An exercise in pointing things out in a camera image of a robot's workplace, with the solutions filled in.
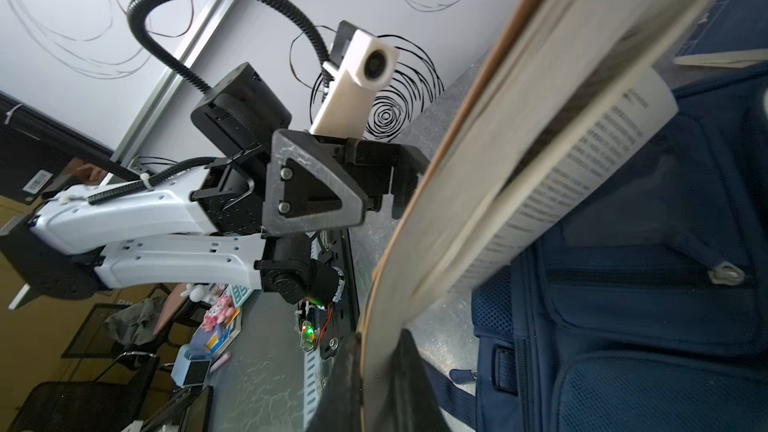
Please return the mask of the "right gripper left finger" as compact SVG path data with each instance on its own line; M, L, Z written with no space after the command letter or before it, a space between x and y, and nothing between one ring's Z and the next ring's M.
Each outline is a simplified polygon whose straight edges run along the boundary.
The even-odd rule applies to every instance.
M361 336L348 338L336 356L309 432L359 432L361 425Z

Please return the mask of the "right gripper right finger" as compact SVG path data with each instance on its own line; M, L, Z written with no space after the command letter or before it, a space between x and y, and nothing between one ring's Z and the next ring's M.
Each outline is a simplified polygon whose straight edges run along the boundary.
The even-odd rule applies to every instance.
M392 397L396 431L449 431L411 332L402 329L392 356Z

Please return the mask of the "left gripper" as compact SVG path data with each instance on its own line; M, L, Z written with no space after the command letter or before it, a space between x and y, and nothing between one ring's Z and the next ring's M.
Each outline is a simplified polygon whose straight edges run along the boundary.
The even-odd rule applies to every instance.
M399 220L429 166L416 147L279 129L272 135L262 226L288 236L364 223L392 197Z

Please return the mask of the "navy blue student backpack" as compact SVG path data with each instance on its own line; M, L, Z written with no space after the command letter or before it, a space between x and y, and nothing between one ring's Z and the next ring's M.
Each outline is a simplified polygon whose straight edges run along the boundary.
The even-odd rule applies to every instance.
M671 89L713 0L652 0L461 254L477 363L428 367L477 431L767 427L767 68Z

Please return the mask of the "brown hardcover book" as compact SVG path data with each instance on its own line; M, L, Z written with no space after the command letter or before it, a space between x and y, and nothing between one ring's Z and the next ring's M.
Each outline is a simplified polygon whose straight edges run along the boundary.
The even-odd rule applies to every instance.
M477 263L503 224L713 0L521 0L380 259L359 326L353 411L394 427L393 356L403 326Z

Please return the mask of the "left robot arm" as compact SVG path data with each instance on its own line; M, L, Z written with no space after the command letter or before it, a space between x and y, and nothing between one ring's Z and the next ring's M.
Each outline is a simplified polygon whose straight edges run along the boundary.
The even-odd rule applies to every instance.
M326 306L341 270L312 257L312 236L360 225L386 195L401 217L428 161L417 148L290 128L249 64L192 115L224 155L145 179L71 186L1 230L4 257L38 294L83 300L151 283L214 283Z

